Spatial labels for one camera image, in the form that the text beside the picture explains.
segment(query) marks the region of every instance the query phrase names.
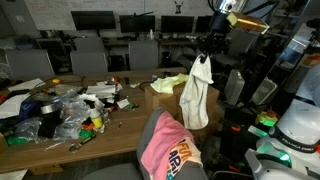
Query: cluttered table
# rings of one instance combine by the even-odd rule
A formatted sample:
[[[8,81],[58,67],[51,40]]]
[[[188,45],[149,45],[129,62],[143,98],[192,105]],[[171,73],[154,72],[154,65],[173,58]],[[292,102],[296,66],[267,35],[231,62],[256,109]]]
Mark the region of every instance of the cluttered table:
[[[119,109],[112,112],[110,114],[112,123],[106,127],[105,132],[96,133],[95,139],[85,144],[75,153],[69,152],[70,145],[72,142],[81,142],[81,138],[68,141],[47,150],[45,149],[46,147],[55,144],[53,140],[38,144],[29,142],[27,144],[14,144],[9,146],[3,152],[0,152],[0,174],[135,151],[149,116],[146,113],[144,91],[139,87],[132,88],[130,84],[151,81],[152,75],[162,77],[165,71],[171,72],[172,75],[186,72],[184,68],[112,72],[112,75],[120,77],[120,83],[123,87],[123,90],[119,92],[120,100],[128,98],[130,102],[139,104],[138,108],[134,110]],[[104,81],[106,77],[106,75],[86,76],[81,82],[77,81],[79,77],[73,75],[59,76],[56,78],[62,83],[68,83],[70,85],[82,84],[83,87],[87,87],[95,85],[96,82]],[[129,78],[129,84],[124,83],[124,77]]]

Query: white towel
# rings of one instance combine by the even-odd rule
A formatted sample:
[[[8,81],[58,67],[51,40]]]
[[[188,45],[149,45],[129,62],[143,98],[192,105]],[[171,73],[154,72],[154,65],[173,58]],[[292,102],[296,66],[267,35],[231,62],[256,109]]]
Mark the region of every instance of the white towel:
[[[213,83],[211,77],[210,58],[207,56],[206,61],[202,64],[198,56],[193,63],[179,103],[182,108],[184,126],[187,129],[201,129],[208,124],[206,103],[208,83]]]

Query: lab room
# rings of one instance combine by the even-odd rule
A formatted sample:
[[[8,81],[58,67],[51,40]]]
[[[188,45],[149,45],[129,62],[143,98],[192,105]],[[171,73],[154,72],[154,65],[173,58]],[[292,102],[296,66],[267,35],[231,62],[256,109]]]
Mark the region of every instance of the lab room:
[[[320,179],[317,0],[0,0],[0,179]]]

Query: office chair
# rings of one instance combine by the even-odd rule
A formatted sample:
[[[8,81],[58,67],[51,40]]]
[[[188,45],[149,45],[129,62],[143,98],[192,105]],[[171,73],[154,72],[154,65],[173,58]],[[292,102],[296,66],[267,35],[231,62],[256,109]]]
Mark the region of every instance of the office chair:
[[[74,43],[78,51],[105,51],[100,37],[76,38]]]
[[[13,79],[52,77],[47,50],[7,50],[5,57]]]
[[[129,61],[131,70],[157,69],[159,65],[157,41],[130,41]]]
[[[242,30],[234,30],[228,37],[232,38],[228,54],[216,54],[215,60],[222,64],[235,66],[241,63],[241,59],[243,58],[241,53],[248,52],[258,35]]]
[[[72,51],[70,53],[73,74],[93,75],[108,72],[108,63],[101,51]]]
[[[101,169],[99,171],[93,172],[83,178],[83,180],[91,180],[91,179],[130,179],[130,180],[150,180],[150,176],[148,171],[143,167],[141,163],[141,157],[144,150],[147,148],[152,136],[154,129],[156,127],[158,118],[162,113],[165,112],[165,109],[158,108],[156,109],[150,116],[144,130],[142,136],[140,138],[138,148],[137,148],[137,158],[139,160],[139,168],[140,171],[131,163],[120,164],[111,167],[107,167]],[[194,162],[187,161],[181,170],[174,177],[175,180],[202,180],[208,179],[202,167]]]

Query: computer monitor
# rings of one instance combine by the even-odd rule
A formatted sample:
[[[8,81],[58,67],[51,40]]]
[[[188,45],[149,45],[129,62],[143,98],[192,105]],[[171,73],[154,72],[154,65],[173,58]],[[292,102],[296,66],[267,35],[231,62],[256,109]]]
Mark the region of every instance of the computer monitor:
[[[197,21],[196,32],[205,33],[209,30],[209,24],[212,16],[199,16]]]
[[[113,11],[71,11],[77,30],[116,29]]]
[[[194,17],[192,16],[162,16],[161,32],[191,33]]]
[[[155,30],[155,16],[131,16],[122,15],[120,17],[120,27],[122,33],[129,32],[149,32]]]

